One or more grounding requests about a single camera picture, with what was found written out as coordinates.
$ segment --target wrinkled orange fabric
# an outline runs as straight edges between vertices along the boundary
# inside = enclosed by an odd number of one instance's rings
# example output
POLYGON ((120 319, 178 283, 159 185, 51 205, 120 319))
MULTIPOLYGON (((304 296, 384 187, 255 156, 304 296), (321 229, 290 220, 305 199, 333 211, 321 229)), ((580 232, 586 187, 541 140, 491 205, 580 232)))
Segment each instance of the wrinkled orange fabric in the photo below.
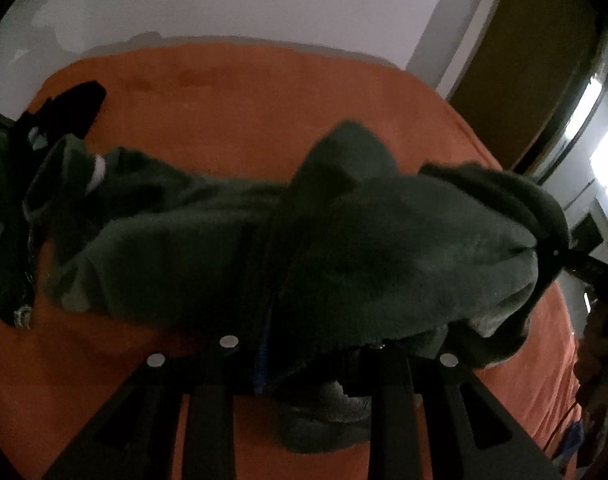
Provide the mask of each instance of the wrinkled orange fabric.
MULTIPOLYGON (((288 180, 338 121, 375 132, 402 171, 426 160, 490 156, 470 127, 408 73, 273 46, 187 44, 81 60, 51 76, 48 96, 97 79, 108 96, 87 136, 105 153, 130 146, 188 171, 288 180)), ((43 251, 40 279, 47 273, 43 251)), ((186 352, 185 336, 60 310, 40 291, 30 330, 0 321, 0 446, 26 480, 37 480, 69 440, 152 351, 186 352)), ((479 373, 543 446, 577 387, 575 345, 564 300, 552 286, 518 355, 479 373)), ((369 446, 312 456, 286 452, 265 399, 235 401, 239 480, 367 478, 369 446)), ((424 456, 427 456, 423 435, 424 456)), ((178 478, 175 464, 175 478, 178 478)))

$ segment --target bed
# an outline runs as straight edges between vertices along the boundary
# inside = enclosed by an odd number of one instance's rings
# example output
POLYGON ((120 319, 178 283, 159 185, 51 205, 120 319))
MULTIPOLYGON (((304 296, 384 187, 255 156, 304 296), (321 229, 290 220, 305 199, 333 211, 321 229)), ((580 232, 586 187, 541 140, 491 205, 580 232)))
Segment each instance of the bed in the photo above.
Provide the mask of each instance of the bed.
MULTIPOLYGON (((129 146, 183 170, 288 180, 316 140, 338 121, 353 118, 382 139, 402 171, 414 172, 427 160, 499 167, 432 89, 375 63, 266 45, 142 49, 73 63, 44 83, 30 109, 88 79, 108 92, 86 137, 97 153, 129 146)), ((47 244, 40 278, 48 258, 47 244)), ((41 478, 151 352, 176 354, 193 343, 193 335, 70 314, 39 292, 30 330, 0 321, 1 449, 26 480, 41 478)), ((543 446, 574 400, 575 354, 564 299, 553 285, 533 313, 522 350, 478 374, 543 446)), ((578 415, 575 410, 568 420, 578 415)), ((291 454, 275 437, 274 418, 274 406, 265 399, 235 400, 239 480, 367 478, 368 444, 332 454, 291 454)), ((425 434, 422 440, 427 457, 425 434)), ((179 478, 178 452, 176 459, 179 478)), ((429 466, 425 474, 430 478, 429 466)))

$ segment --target cable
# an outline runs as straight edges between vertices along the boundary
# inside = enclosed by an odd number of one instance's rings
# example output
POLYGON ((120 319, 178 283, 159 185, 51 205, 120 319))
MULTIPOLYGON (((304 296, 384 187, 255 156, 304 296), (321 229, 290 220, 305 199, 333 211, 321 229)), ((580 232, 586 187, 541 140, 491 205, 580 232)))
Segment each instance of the cable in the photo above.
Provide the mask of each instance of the cable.
POLYGON ((575 407, 577 406, 577 404, 578 404, 578 402, 575 400, 575 402, 572 404, 572 406, 570 408, 568 408, 568 411, 564 414, 564 416, 562 416, 562 419, 559 421, 559 423, 554 428, 554 430, 552 430, 552 433, 548 437, 548 441, 546 442, 546 445, 544 446, 544 453, 548 449, 548 446, 550 446, 550 443, 552 442, 552 438, 555 436, 555 434, 557 433, 557 431, 559 431, 559 428, 562 427, 562 424, 564 423, 564 420, 566 420, 566 418, 568 417, 568 415, 570 415, 570 413, 572 412, 572 410, 575 409, 575 407))

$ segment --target white wall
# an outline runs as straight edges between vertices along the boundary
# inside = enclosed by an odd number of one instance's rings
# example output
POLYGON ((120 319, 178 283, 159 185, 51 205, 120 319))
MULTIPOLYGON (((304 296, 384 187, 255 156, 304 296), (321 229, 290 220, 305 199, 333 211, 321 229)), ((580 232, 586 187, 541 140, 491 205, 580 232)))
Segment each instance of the white wall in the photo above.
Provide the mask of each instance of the white wall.
POLYGON ((438 0, 17 0, 0 24, 0 111, 17 117, 55 70, 101 45, 245 36, 405 67, 438 0))

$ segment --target brown fabric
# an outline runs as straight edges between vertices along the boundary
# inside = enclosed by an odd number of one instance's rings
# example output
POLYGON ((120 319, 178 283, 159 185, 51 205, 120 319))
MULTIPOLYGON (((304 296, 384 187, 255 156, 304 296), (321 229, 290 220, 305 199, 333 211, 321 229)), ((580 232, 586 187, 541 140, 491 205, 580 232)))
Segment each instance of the brown fabric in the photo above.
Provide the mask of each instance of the brown fabric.
MULTIPOLYGON (((402 171, 417 171, 426 160, 477 160, 498 167, 434 91, 407 73, 376 64, 270 46, 139 50, 82 60, 57 72, 31 110, 92 78, 108 92, 86 138, 95 152, 124 145, 183 170, 287 180, 316 140, 340 120, 353 118, 386 143, 402 171)), ((41 292, 31 326, 16 331, 0 321, 0 447, 26 480, 40 478, 152 351, 182 352, 196 345, 193 337, 66 313, 41 292)), ((520 353, 481 373, 541 446, 572 401, 574 352, 564 301, 554 286, 536 308, 520 353)), ((239 480, 367 478, 368 445, 333 454, 290 454, 272 431, 274 416, 265 399, 236 400, 239 480)), ((178 478, 177 463, 174 471, 178 478)))

